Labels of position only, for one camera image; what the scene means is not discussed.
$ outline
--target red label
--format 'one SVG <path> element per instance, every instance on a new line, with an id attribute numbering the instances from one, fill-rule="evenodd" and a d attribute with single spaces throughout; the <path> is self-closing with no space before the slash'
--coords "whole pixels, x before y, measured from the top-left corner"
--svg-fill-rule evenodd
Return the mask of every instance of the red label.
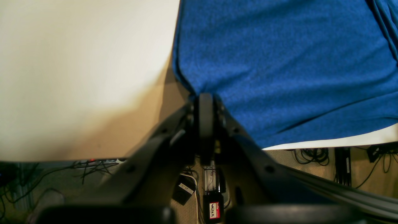
<path id="1" fill-rule="evenodd" d="M 220 218 L 220 207 L 218 202 L 210 203 L 210 219 Z"/>

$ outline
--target white cable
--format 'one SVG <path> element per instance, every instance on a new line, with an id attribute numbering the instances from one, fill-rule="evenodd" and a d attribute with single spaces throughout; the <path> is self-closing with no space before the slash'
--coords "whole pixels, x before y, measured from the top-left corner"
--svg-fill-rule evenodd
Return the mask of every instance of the white cable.
<path id="1" fill-rule="evenodd" d="M 196 189 L 198 188 L 198 184 L 196 182 L 196 179 L 193 176 L 188 175 L 188 174 L 184 174 L 184 173 L 180 173 L 180 175 L 183 175 L 183 176 L 186 176 L 186 177 L 190 177 L 195 182 L 195 191 L 193 192 L 193 194 L 195 195 L 195 199 L 196 199 L 196 223 L 199 224 L 198 197 L 196 196 Z"/>

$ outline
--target white surface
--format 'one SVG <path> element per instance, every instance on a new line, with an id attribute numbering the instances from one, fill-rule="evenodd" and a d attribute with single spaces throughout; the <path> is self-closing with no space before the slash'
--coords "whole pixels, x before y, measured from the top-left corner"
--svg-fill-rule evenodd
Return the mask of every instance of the white surface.
<path id="1" fill-rule="evenodd" d="M 0 0 L 0 160 L 131 154 L 185 100 L 165 84 L 179 0 Z M 267 149 L 398 141 L 398 126 Z"/>

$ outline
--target floor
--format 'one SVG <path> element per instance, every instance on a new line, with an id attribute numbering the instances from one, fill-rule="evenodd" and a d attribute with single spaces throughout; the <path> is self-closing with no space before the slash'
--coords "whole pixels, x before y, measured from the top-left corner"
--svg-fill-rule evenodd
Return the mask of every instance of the floor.
<path id="1" fill-rule="evenodd" d="M 330 150 L 330 163 L 328 166 L 320 166 L 317 163 L 310 163 L 301 165 L 296 162 L 293 153 L 285 150 L 267 151 L 277 162 L 302 170 L 329 180 L 334 179 L 334 153 L 333 149 Z M 363 149 L 352 148 L 351 150 L 351 168 L 353 172 L 353 186 L 359 185 L 369 174 L 373 168 L 373 163 L 369 163 L 366 152 Z M 387 158 L 385 166 L 387 168 L 389 160 Z M 398 163 L 392 160 L 391 168 L 387 174 L 383 173 L 382 161 L 377 164 L 373 174 L 368 181 L 360 188 L 361 190 L 372 192 L 379 195 L 398 198 Z M 196 165 L 194 170 L 202 173 L 201 167 Z M 33 197 L 36 200 L 42 192 L 47 188 L 54 188 L 62 192 L 67 201 L 72 200 L 78 195 L 89 191 L 109 178 L 108 174 L 101 174 L 99 172 L 93 173 L 85 178 L 84 185 L 80 178 L 83 170 L 63 170 L 52 173 L 45 177 L 42 182 L 33 191 Z M 199 189 L 203 189 L 202 181 L 199 180 Z M 6 200 L 6 218 L 3 223 L 25 223 L 29 211 L 16 210 L 14 206 Z M 189 201 L 184 205 L 180 205 L 174 200 L 171 201 L 171 207 L 176 211 L 178 223 L 194 224 L 197 221 L 196 199 L 192 196 Z"/>

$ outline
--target blue cloth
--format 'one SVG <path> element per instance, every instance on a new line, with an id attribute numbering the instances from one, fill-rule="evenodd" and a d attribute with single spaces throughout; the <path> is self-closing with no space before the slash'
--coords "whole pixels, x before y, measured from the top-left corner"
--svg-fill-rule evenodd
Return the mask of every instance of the blue cloth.
<path id="1" fill-rule="evenodd" d="M 260 147 L 398 122 L 395 0 L 182 0 L 173 66 Z"/>

